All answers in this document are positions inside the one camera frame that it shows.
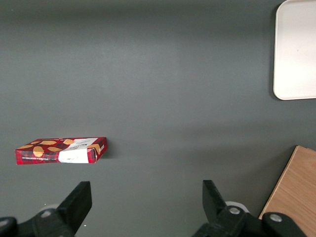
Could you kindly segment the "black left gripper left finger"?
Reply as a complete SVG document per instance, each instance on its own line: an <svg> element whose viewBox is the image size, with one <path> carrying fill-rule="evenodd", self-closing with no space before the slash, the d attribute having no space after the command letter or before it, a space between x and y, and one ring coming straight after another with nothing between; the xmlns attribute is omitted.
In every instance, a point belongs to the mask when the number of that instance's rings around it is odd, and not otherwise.
<svg viewBox="0 0 316 237"><path fill-rule="evenodd" d="M57 208L45 209L33 218L34 235L74 237L91 207L91 184L80 182Z"/></svg>

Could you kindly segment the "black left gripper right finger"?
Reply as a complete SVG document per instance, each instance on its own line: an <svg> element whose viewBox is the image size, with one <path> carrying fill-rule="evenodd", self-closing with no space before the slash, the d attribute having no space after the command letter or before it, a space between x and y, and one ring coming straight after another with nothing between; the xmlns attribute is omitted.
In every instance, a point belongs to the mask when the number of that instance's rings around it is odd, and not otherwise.
<svg viewBox="0 0 316 237"><path fill-rule="evenodd" d="M204 180L202 183L202 206L208 222L194 236L240 236L246 223L246 212L238 206L227 205L211 180Z"/></svg>

